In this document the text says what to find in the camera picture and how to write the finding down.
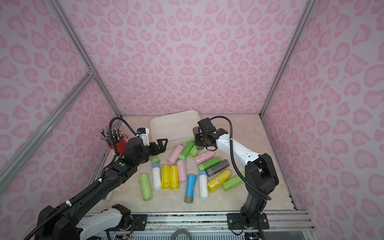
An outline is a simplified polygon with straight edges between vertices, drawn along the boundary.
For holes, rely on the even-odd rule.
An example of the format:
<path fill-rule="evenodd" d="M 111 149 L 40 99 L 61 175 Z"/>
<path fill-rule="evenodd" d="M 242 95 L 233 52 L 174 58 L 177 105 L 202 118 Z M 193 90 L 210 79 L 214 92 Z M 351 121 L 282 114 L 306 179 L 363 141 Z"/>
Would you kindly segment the dark green roll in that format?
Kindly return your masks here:
<path fill-rule="evenodd" d="M 150 161 L 152 162 L 152 164 L 159 164 L 161 162 L 158 156 L 151 156 Z"/>

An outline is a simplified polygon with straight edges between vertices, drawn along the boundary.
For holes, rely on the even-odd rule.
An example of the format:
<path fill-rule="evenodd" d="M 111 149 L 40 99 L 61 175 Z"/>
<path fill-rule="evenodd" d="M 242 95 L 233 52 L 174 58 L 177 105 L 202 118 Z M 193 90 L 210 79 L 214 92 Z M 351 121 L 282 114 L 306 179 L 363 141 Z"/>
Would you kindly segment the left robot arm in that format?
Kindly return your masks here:
<path fill-rule="evenodd" d="M 138 171 L 139 165 L 166 151 L 168 139 L 158 139 L 144 145 L 143 139 L 134 137 L 125 144 L 124 153 L 114 160 L 101 176 L 76 196 L 53 208 L 44 208 L 37 226 L 25 237 L 26 240 L 79 240 L 84 230 L 77 228 L 81 219 L 102 198 L 125 183 Z"/>

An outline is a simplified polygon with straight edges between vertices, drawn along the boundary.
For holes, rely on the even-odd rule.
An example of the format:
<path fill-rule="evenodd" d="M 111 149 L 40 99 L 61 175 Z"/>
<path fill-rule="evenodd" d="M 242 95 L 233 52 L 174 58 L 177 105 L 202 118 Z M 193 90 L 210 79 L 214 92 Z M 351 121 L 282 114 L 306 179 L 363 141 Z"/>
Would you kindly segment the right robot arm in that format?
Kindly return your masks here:
<path fill-rule="evenodd" d="M 224 116 L 205 118 L 193 129 L 195 143 L 199 147 L 213 147 L 230 156 L 235 172 L 245 183 L 248 196 L 232 227 L 245 229 L 269 229 L 267 215 L 263 213 L 270 193 L 279 185 L 279 178 L 270 155 L 255 153 L 233 138 L 233 125 Z"/>

